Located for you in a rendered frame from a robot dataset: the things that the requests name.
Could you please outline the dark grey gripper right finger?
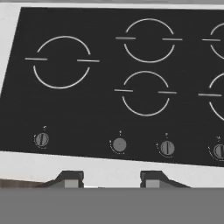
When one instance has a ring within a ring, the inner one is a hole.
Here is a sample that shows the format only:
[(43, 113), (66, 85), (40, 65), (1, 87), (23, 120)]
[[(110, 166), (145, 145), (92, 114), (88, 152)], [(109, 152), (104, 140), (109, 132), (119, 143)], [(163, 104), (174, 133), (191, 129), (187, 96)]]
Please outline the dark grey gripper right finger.
[(140, 171), (141, 188), (187, 188), (175, 180), (169, 179), (162, 171)]

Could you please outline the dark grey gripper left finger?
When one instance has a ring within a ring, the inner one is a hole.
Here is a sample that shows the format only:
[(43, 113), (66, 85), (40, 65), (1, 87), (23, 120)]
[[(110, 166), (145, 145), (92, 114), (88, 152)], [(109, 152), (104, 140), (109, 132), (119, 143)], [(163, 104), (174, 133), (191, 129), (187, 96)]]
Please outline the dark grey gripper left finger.
[(43, 187), (83, 188), (84, 171), (62, 171), (56, 179), (47, 181)]

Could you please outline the grey hob knob with bar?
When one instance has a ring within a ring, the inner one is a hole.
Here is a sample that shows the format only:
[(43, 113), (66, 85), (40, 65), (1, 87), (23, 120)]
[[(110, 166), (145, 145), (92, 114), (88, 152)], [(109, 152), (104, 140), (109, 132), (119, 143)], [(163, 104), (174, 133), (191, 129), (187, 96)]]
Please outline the grey hob knob with bar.
[(224, 145), (217, 144), (213, 149), (213, 153), (218, 159), (224, 159)]
[(164, 141), (161, 143), (160, 150), (164, 155), (171, 156), (175, 151), (175, 146), (170, 141)]
[(35, 136), (34, 141), (38, 147), (44, 147), (49, 142), (49, 136), (46, 133), (39, 133)]

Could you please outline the plain grey round hob knob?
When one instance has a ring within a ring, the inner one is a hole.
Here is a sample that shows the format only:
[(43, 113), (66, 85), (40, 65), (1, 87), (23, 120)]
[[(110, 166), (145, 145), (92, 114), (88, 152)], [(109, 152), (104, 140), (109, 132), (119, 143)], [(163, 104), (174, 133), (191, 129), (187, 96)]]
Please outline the plain grey round hob knob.
[(114, 140), (112, 146), (116, 152), (122, 153), (125, 151), (127, 143), (123, 138), (118, 137), (117, 139)]

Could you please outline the black glass hob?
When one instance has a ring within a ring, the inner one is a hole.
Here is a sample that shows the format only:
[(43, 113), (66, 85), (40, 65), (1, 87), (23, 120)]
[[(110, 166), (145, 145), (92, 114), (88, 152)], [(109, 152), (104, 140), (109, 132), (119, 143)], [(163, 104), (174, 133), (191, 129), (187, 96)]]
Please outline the black glass hob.
[[(49, 136), (44, 147), (39, 133)], [(20, 11), (0, 94), (0, 151), (224, 167), (217, 144), (223, 9)]]

